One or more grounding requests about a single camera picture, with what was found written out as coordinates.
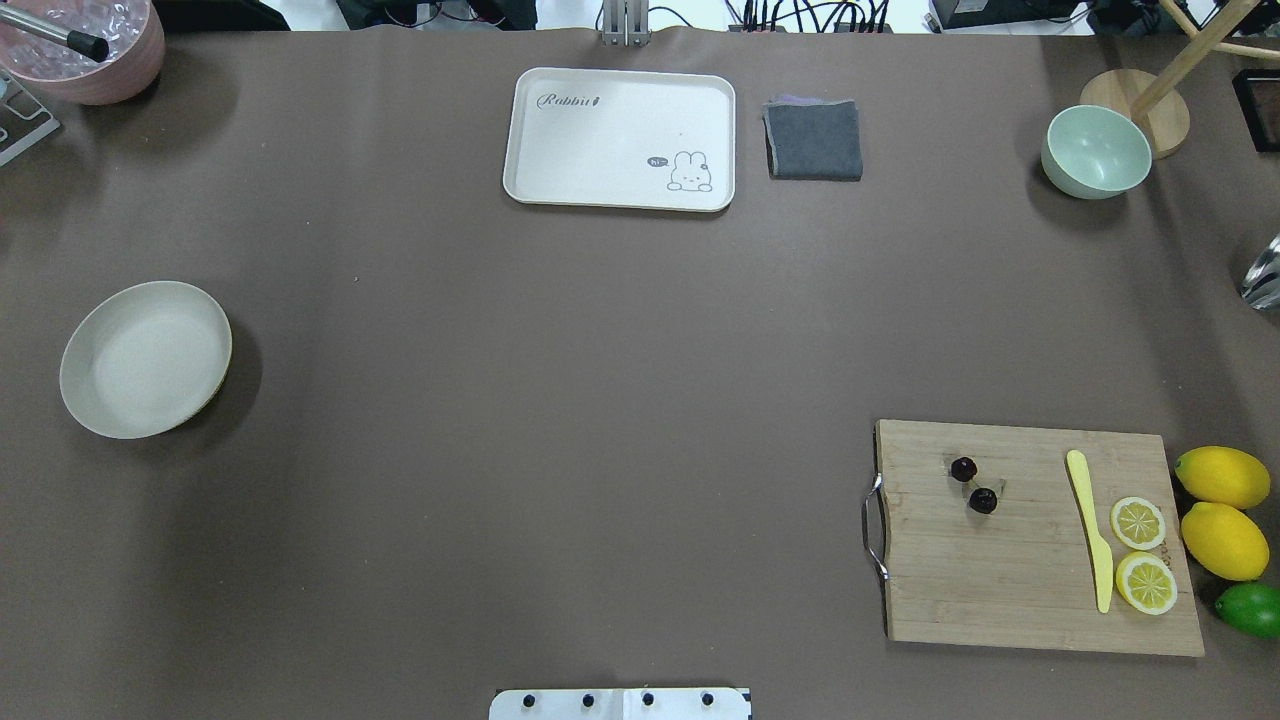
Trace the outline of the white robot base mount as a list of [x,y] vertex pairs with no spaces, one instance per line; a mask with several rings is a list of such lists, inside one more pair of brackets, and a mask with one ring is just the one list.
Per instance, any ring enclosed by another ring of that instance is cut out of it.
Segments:
[[508,689],[489,719],[751,719],[750,692],[732,687]]

